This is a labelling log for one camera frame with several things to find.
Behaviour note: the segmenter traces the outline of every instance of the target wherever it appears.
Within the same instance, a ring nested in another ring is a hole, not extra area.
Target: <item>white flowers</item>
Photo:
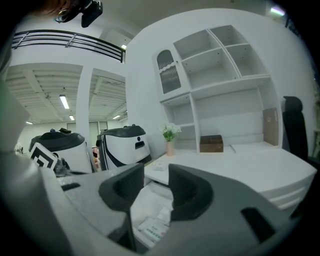
[[[167,142],[171,142],[178,133],[181,133],[181,128],[174,123],[164,123],[159,130]]]

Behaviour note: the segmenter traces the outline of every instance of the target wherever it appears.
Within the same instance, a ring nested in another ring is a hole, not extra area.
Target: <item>white wall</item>
[[[31,139],[33,139],[35,136],[48,133],[51,129],[55,129],[55,131],[58,132],[61,128],[67,129],[67,123],[53,122],[44,124],[26,124],[22,130],[22,133],[20,134],[18,142],[23,147],[23,152],[28,153]]]
[[[102,26],[95,25],[94,22],[89,27],[83,28],[81,26],[81,21],[76,19],[67,23],[58,23],[54,21],[53,18],[29,15],[20,22],[15,32],[18,33],[29,30],[64,30],[99,38],[104,28]]]
[[[107,121],[108,124],[108,130],[110,129],[115,129],[115,128],[123,128],[125,126],[125,124],[123,124],[123,122],[119,122],[119,121]]]
[[[76,123],[68,123],[67,129],[72,131],[73,133],[77,132]],[[91,147],[96,146],[98,133],[98,122],[89,122],[89,138]]]
[[[156,92],[153,54],[192,33],[224,25],[234,26],[258,53],[272,77],[279,101],[283,101],[283,96],[301,99],[312,154],[315,98],[310,60],[301,40],[267,17],[233,9],[201,9],[170,16],[146,27],[126,50],[129,123],[144,128],[152,157],[165,151],[165,140],[158,131],[165,119]]]
[[[94,69],[108,71],[125,77],[125,65],[118,60],[77,48],[65,48],[56,45],[30,45],[19,47],[12,51],[10,67],[23,64],[63,63],[81,66],[91,66]]]

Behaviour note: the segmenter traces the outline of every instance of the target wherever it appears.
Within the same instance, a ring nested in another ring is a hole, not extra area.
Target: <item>ceiling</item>
[[[269,16],[269,0],[100,0],[102,15],[93,24],[103,27],[100,39],[128,45],[145,27],[169,16],[206,8],[229,8]]]
[[[231,8],[266,15],[266,0],[100,0],[102,19],[117,16],[141,30],[166,17],[206,8]]]
[[[70,64],[26,64],[10,67],[6,84],[29,112],[34,124],[72,122],[77,118],[76,102],[81,66]],[[59,96],[65,95],[69,109]],[[89,95],[89,120],[106,121],[116,115],[127,117],[126,87],[118,77],[107,72],[94,71]]]

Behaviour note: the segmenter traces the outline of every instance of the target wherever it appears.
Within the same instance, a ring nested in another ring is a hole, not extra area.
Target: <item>black office chair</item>
[[[290,152],[318,170],[320,159],[308,157],[308,141],[302,102],[294,96],[284,96],[284,98],[286,101],[282,117]]]
[[[312,165],[319,172],[320,159],[308,156],[307,132],[304,114],[302,113],[303,104],[299,98],[294,96],[284,96],[284,98],[286,101],[282,117],[290,152]],[[305,212],[306,207],[310,206],[311,202],[315,200],[318,187],[319,175],[316,173],[308,193],[294,214]]]

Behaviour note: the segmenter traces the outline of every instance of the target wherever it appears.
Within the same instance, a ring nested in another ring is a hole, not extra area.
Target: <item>arched cabinet door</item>
[[[186,74],[174,47],[161,49],[153,55],[153,67],[159,101],[190,91]]]

